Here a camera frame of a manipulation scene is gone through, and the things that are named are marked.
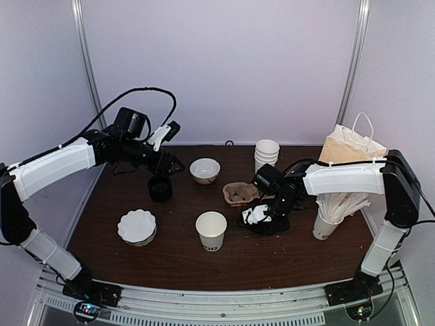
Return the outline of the single white paper cup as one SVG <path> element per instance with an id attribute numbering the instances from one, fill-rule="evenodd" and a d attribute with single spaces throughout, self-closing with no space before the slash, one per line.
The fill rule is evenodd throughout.
<path id="1" fill-rule="evenodd" d="M 221 249 L 227 229 L 227 220 L 223 214 L 207 211 L 196 219 L 195 228 L 206 251 L 216 252 Z"/>

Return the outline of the cardboard cup carrier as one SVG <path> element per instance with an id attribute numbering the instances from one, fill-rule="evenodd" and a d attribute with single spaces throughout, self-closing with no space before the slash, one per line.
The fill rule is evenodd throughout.
<path id="1" fill-rule="evenodd" d="M 228 183 L 222 188 L 225 201 L 233 207 L 244 206 L 260 198 L 257 187 L 251 183 Z"/>

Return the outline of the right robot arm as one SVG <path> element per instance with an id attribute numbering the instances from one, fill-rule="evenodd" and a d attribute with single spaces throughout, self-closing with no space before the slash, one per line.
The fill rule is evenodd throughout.
<path id="1" fill-rule="evenodd" d="M 306 195 L 369 193 L 384 195 L 387 212 L 375 239 L 362 259 L 349 295 L 364 299 L 409 230 L 419 221 L 419 205 L 425 200 L 421 184 L 397 149 L 382 158 L 348 163 L 324 163 L 301 159 L 280 171 L 265 164 L 252 183 L 273 201 L 242 213 L 243 223 L 261 234 L 274 234 L 290 227 L 288 215 Z"/>

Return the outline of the stack of white paper cups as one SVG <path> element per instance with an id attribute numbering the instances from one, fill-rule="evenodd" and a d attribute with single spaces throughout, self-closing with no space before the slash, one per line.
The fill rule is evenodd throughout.
<path id="1" fill-rule="evenodd" d="M 262 139 L 256 143 L 254 151 L 255 173 L 265 164 L 274 166 L 279 158 L 280 146 L 273 140 Z"/>

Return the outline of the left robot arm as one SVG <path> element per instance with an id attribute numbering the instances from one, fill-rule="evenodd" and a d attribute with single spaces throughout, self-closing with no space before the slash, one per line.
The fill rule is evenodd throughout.
<path id="1" fill-rule="evenodd" d="M 98 294 L 91 271 L 43 232 L 24 207 L 33 194 L 81 170 L 102 164 L 127 163 L 144 167 L 156 177 L 184 171 L 179 159 L 161 145 L 170 141 L 181 126 L 165 119 L 140 139 L 149 117 L 123 107 L 114 122 L 102 130 L 86 126 L 66 143 L 11 166 L 1 165 L 1 233 L 5 245 L 14 245 L 58 272 L 72 292 L 84 302 Z"/>

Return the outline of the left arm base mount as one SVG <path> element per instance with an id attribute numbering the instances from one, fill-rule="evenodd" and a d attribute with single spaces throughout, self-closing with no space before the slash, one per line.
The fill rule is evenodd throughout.
<path id="1" fill-rule="evenodd" d="M 95 321 L 104 308 L 115 308 L 120 300 L 122 288 L 119 285 L 93 280 L 90 272 L 81 271 L 73 280 L 58 275 L 63 281 L 63 295 L 78 299 L 73 307 L 73 316 L 87 325 Z"/>

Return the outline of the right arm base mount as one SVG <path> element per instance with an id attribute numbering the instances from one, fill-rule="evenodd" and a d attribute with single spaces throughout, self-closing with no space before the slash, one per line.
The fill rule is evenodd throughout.
<path id="1" fill-rule="evenodd" d="M 351 280 L 324 287 L 329 306 L 344 304 L 352 321 L 368 321 L 374 312 L 372 296 L 383 292 L 378 276 L 357 271 Z"/>

